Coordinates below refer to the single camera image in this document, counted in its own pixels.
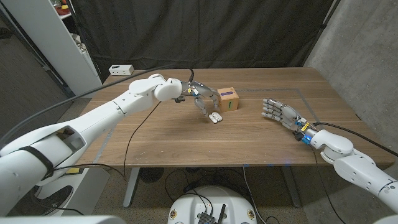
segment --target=yellow label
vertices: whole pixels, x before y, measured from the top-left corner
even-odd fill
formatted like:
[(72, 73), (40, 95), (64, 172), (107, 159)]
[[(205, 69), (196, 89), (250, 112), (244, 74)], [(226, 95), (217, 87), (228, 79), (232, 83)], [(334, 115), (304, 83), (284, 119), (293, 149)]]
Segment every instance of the yellow label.
[(67, 174), (76, 174), (76, 173), (79, 173), (79, 170), (80, 170), (80, 168), (70, 168), (67, 171)]
[(304, 127), (301, 129), (301, 131), (305, 131), (306, 128), (308, 127), (308, 125), (310, 125), (310, 123), (307, 122), (307, 123), (304, 125)]

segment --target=small box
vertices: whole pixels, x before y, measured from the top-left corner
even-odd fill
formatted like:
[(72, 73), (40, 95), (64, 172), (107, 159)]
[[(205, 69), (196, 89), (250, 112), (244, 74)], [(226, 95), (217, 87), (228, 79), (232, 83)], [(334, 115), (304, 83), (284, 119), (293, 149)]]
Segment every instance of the small box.
[(111, 75), (131, 75), (133, 71), (132, 65), (112, 65), (109, 68)]
[(238, 108), (239, 96), (233, 87), (217, 90), (221, 112), (233, 111)]

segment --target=blue connector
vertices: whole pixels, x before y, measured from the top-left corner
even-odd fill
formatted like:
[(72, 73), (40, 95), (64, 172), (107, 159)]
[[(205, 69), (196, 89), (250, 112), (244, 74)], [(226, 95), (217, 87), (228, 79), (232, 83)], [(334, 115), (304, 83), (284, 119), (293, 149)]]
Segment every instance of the blue connector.
[(311, 137), (305, 135), (304, 138), (302, 139), (302, 141), (304, 142), (304, 144), (310, 144), (311, 143)]

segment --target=table leg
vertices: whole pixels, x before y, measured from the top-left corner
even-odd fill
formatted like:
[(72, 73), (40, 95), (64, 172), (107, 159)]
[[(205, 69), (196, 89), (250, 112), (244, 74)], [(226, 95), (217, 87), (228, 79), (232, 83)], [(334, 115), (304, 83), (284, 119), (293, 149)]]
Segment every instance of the table leg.
[(299, 193), (297, 192), (296, 183), (294, 182), (292, 170), (290, 167), (285, 166), (282, 167), (282, 172), (284, 174), (287, 190), (289, 191), (290, 198), (292, 199), (292, 205), (296, 208), (301, 207), (301, 201), (299, 198)]
[(126, 194), (123, 201), (124, 208), (129, 208), (131, 206), (132, 196), (134, 195), (134, 190), (136, 189), (136, 184), (138, 183), (138, 172), (139, 167), (131, 168), (129, 183), (127, 184)]

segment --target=black curtain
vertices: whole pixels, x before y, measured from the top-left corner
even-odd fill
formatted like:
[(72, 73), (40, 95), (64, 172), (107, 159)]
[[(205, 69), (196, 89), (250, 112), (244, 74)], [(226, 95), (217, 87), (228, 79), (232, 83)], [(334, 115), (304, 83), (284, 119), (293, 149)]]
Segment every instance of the black curtain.
[(112, 64), (145, 69), (296, 67), (333, 0), (73, 0), (101, 79)]

